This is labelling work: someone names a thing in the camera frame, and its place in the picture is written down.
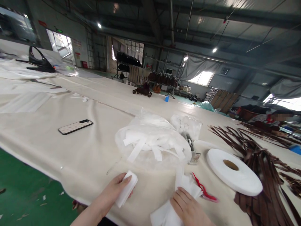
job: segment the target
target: metal roof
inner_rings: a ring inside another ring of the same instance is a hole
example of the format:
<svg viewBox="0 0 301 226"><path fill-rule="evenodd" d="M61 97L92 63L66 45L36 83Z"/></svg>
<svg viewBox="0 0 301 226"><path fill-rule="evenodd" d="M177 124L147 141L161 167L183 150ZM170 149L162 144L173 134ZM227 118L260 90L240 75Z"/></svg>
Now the metal roof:
<svg viewBox="0 0 301 226"><path fill-rule="evenodd" d="M151 36L159 45L163 40L172 43L172 4L176 43L208 49L217 46L237 56L267 57L264 63L301 67L300 0L70 1L90 21L119 30L120 36L123 31Z"/></svg>

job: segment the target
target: right hand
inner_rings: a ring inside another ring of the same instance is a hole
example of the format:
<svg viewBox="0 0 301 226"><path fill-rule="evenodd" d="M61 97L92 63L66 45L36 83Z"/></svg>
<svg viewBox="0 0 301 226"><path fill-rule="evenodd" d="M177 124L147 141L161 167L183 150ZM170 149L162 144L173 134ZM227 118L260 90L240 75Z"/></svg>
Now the right hand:
<svg viewBox="0 0 301 226"><path fill-rule="evenodd" d="M185 226L213 226L201 205L182 187L178 187L170 203Z"/></svg>

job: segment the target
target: phone case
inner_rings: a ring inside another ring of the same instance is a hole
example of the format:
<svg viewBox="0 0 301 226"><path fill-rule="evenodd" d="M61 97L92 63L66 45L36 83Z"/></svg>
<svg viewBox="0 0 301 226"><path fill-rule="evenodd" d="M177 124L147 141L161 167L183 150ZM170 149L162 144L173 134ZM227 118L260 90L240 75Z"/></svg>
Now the phone case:
<svg viewBox="0 0 301 226"><path fill-rule="evenodd" d="M69 133L75 132L77 130L80 130L80 129L85 128L92 124L93 124L93 122L91 122L88 119L85 119L85 120L61 127L58 129L58 131L63 135L67 135Z"/></svg>

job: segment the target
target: left hand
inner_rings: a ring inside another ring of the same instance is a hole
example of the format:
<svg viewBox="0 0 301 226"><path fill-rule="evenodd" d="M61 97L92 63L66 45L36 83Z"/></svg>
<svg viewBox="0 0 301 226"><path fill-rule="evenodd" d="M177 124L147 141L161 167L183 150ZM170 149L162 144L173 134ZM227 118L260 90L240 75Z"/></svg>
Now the left hand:
<svg viewBox="0 0 301 226"><path fill-rule="evenodd" d="M111 182L106 186L103 192L96 198L95 202L101 206L102 216L106 216L116 199L118 198L121 191L125 186L130 182L132 176L129 176L125 180L126 173L121 173L116 176Z"/></svg>

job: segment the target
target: exit sign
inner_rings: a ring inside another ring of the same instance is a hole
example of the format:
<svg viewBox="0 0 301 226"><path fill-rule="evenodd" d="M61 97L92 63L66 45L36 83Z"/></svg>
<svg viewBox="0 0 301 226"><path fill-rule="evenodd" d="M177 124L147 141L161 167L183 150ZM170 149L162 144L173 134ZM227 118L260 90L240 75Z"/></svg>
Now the exit sign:
<svg viewBox="0 0 301 226"><path fill-rule="evenodd" d="M57 31L57 32L59 32L59 33L63 33L63 31L62 31L62 30L60 30L60 29L57 29L57 28L56 28L56 31Z"/></svg>

